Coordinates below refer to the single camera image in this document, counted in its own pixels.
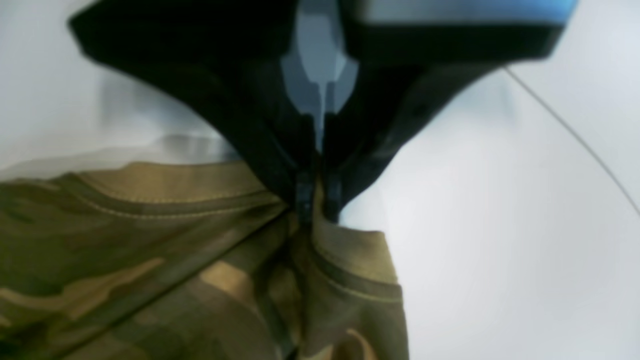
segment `cable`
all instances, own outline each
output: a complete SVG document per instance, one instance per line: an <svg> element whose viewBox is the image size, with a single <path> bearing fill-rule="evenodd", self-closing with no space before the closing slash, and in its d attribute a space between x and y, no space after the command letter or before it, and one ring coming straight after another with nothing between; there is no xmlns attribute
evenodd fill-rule
<svg viewBox="0 0 640 360"><path fill-rule="evenodd" d="M631 195L629 195L629 192L627 191L627 189L622 185L622 183L620 182L620 180L618 180L618 178L616 177L616 175L613 173L613 171L607 166L607 164L605 164L604 160L602 160L602 158L595 152L595 150L593 150L589 144L587 144L586 141L584 141L583 138L580 137L580 135L578 134L578 132L576 132L576 130L574 130L571 126L569 126L569 124L567 123L567 121L565 121L560 114L558 114L555 110L553 110L551 108L551 106L542 99L542 97L540 97L538 94L536 94L536 92L533 91L533 89L531 87L529 87L529 85L525 84L524 81L522 81L522 79L520 79L516 74L513 73L513 71L511 71L511 69L509 69L508 67L504 67L504 70L507 72L507 74L509 74L509 76L511 76L520 86L522 86L522 88L524 88L524 90L526 92L529 93L529 95L533 96L534 99L536 101L538 101L554 118L556 118L556 120L560 123L560 125L562 125L581 145L583 148L585 148L590 155L598 162L598 164L600 164L600 166L605 170L605 172L607 173L607 175L611 178L611 180L613 180L614 183L616 183L616 185L618 186L618 188L620 189L620 191L622 192L622 194L624 194L624 196L627 198L627 200L629 201L629 203L631 204L631 206L633 206L633 208L635 209L636 213L638 214L638 216L640 216L640 208L638 207L638 205L636 204L636 202L633 200L633 198L631 197Z"/></svg>

